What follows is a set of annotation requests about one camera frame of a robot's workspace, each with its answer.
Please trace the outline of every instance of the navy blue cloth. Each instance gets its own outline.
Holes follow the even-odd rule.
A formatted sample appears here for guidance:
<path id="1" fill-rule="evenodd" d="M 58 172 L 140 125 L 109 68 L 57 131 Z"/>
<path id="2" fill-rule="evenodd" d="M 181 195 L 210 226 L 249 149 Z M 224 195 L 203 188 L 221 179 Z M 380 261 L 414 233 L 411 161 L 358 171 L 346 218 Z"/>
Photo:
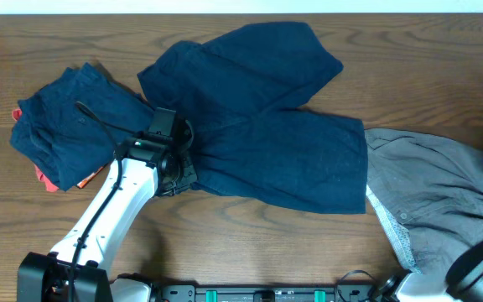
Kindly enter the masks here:
<path id="1" fill-rule="evenodd" d="M 86 104 L 100 119 L 133 131 L 146 129 L 153 110 L 138 96 L 111 83 L 89 64 L 66 69 L 55 82 L 18 101 L 22 116 L 10 143 L 30 158 L 48 179 L 68 190 L 113 159 L 101 127 L 75 108 Z M 120 143 L 129 134 L 110 129 Z"/>
<path id="2" fill-rule="evenodd" d="M 307 24 L 260 23 L 204 44 L 179 42 L 138 78 L 153 106 L 192 122 L 194 189 L 364 213 L 362 122 L 296 109 L 342 68 Z"/>

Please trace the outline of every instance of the wood grain surface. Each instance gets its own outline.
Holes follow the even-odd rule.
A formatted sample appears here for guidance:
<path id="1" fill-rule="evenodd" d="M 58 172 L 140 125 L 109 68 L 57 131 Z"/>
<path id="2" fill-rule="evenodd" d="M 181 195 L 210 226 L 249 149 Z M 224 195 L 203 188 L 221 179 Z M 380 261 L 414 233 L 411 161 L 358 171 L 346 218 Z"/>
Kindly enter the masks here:
<path id="1" fill-rule="evenodd" d="M 106 177 L 103 171 L 84 190 L 45 192 L 33 165 L 8 143 L 16 101 L 87 61 L 141 92 L 136 74 L 175 42 L 277 20 L 309 23 L 345 65 L 310 109 L 483 148 L 483 14 L 0 16 L 0 301 L 15 300 L 27 252 L 48 252 Z M 154 199 L 128 233 L 112 276 L 328 284 L 365 269 L 382 278 L 398 264 L 367 211 L 315 215 L 198 191 Z"/>

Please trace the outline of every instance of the white backdrop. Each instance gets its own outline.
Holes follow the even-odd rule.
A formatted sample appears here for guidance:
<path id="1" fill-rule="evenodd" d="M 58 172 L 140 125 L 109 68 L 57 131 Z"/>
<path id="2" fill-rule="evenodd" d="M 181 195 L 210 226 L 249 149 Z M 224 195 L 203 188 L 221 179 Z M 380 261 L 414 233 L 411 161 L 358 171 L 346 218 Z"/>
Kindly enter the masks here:
<path id="1" fill-rule="evenodd" d="M 483 13 L 483 0 L 0 0 L 0 13 Z"/>

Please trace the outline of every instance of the red cloth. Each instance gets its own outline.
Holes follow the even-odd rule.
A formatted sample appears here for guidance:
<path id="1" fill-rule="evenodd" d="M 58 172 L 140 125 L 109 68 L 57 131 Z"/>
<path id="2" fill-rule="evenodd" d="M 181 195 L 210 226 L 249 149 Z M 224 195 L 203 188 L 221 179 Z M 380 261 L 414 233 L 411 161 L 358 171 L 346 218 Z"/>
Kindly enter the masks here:
<path id="1" fill-rule="evenodd" d="M 13 110 L 14 121 L 17 121 L 21 116 L 22 116 L 22 109 L 17 108 Z M 34 166 L 34 171 L 39 181 L 42 181 L 46 185 L 46 190 L 48 192 L 55 192 L 59 189 L 56 185 L 52 184 L 51 181 L 48 180 L 46 175 L 44 175 L 44 173 L 42 173 L 42 171 L 40 171 L 39 167 L 37 167 L 36 165 Z"/>

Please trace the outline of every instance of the green tape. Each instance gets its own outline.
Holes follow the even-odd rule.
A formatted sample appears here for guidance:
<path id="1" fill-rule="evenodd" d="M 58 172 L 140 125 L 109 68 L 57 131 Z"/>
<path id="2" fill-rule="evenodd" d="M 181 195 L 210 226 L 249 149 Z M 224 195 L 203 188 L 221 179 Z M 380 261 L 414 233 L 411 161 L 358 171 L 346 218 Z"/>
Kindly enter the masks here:
<path id="1" fill-rule="evenodd" d="M 314 291 L 314 302 L 325 302 L 325 292 L 324 292 L 324 290 L 315 290 Z"/>
<path id="2" fill-rule="evenodd" d="M 217 302 L 217 292 L 214 290 L 207 290 L 206 302 Z"/>

